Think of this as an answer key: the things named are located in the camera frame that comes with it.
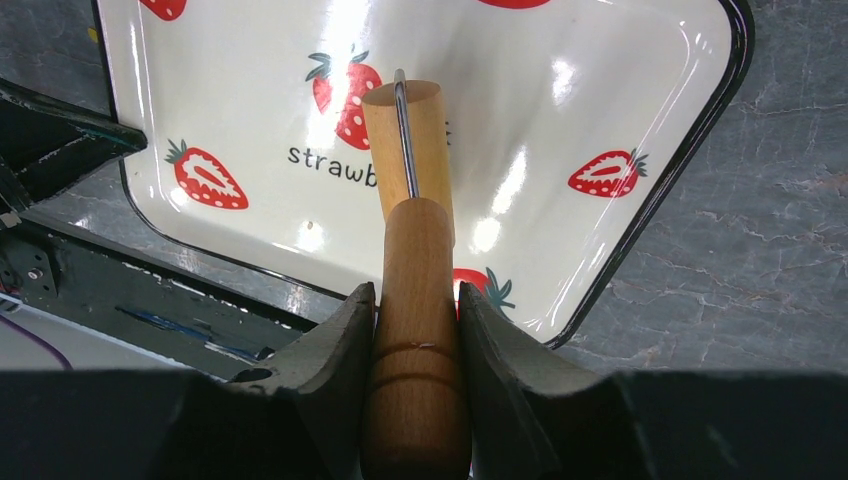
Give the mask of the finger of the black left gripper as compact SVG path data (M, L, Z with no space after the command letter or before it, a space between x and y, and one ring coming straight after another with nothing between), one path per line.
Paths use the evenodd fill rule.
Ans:
M3 212L23 212L146 146L142 131L108 115L1 81Z

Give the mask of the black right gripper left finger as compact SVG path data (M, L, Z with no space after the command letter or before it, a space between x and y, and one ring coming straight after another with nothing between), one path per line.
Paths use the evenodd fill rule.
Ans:
M349 479L375 316L372 283L220 382L188 369L7 371L5 479Z

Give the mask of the wooden dough roller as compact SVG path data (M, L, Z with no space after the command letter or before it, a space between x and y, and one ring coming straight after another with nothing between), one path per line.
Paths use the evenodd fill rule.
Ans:
M471 426L453 291L455 224L441 87L397 70L364 99L385 219L365 390L367 479L464 479Z

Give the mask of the white strawberry enamel tray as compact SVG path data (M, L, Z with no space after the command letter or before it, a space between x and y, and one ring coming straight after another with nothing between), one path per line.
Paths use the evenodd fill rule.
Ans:
M161 235L316 290L382 277L363 95L445 99L457 282L565 343L741 84L745 1L99 1Z

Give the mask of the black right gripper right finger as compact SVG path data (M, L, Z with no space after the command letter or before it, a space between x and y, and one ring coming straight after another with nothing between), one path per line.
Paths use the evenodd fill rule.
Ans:
M459 326L477 479L843 479L847 378L826 371L597 375L470 283Z

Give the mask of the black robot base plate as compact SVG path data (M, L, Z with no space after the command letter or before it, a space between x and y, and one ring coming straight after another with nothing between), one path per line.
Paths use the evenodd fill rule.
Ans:
M315 323L79 228L1 230L1 284L23 304L231 378Z

